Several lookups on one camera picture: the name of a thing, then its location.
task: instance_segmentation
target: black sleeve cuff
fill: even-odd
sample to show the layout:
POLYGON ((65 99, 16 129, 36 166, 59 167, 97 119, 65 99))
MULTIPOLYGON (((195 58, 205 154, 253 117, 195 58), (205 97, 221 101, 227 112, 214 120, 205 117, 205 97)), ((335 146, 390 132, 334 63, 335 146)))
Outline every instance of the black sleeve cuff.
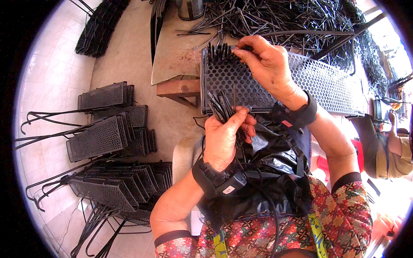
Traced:
POLYGON ((360 172, 351 172, 345 174, 344 176, 340 177, 340 179, 337 180, 337 182, 334 184, 333 188, 331 189, 331 193, 335 193, 335 191, 337 191, 343 185, 357 181, 361 181, 360 172))
POLYGON ((171 231, 168 233, 165 233, 163 235, 161 235, 160 237, 158 237, 157 239, 155 239, 155 247, 157 247, 158 245, 161 245, 163 243, 166 243, 168 241, 177 239, 177 238, 182 238, 182 237, 193 237, 191 235, 191 233, 188 230, 175 230, 175 231, 171 231))

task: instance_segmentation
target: yellow lanyard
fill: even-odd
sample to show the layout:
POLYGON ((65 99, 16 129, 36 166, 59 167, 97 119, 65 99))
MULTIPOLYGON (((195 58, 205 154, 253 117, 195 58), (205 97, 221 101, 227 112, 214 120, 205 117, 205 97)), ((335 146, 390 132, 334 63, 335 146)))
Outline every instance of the yellow lanyard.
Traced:
POLYGON ((308 214, 308 218, 311 226, 311 231, 313 232, 314 243, 316 244, 317 257, 328 258, 323 233, 321 232, 321 225, 318 221, 316 213, 308 214))
POLYGON ((228 258, 227 247, 225 245, 224 231, 214 236, 214 249, 216 258, 228 258))
MULTIPOLYGON (((321 231, 321 225, 315 213, 308 214, 311 231, 314 237, 314 243, 316 244, 317 257, 328 258, 327 249, 325 247, 323 233, 321 231)), ((228 258, 227 247, 225 245, 224 232, 214 236, 214 249, 216 258, 228 258)))

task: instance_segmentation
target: metal bucket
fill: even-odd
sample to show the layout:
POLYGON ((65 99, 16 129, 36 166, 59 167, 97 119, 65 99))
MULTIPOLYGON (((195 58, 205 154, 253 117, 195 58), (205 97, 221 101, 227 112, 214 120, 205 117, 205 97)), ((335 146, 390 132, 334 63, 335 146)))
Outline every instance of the metal bucket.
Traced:
POLYGON ((175 0, 178 16, 184 21, 193 21, 202 16, 204 5, 202 0, 175 0))

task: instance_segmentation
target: label sticker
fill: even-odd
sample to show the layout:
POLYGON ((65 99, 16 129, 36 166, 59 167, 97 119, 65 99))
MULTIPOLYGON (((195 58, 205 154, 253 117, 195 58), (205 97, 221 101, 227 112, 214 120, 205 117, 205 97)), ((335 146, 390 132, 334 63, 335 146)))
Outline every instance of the label sticker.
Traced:
POLYGON ((290 124, 288 121, 284 120, 282 121, 283 124, 285 124, 287 127, 291 127, 292 124, 290 124))
POLYGON ((225 193, 225 194, 229 194, 234 190, 235 190, 235 188, 233 188, 232 186, 229 186, 225 190, 223 190, 222 192, 225 193))

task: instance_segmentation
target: person's left hand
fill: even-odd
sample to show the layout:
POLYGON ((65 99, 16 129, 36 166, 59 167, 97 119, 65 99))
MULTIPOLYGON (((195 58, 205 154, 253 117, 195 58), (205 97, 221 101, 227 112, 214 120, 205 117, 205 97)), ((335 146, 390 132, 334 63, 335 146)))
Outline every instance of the person's left hand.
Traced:
POLYGON ((235 157, 235 140, 239 127, 246 132, 245 142, 252 143, 256 135, 255 118, 248 114, 246 107, 237 107, 237 112, 228 122, 221 124, 215 116, 205 121, 204 163, 209 163, 216 171, 224 171, 235 157))

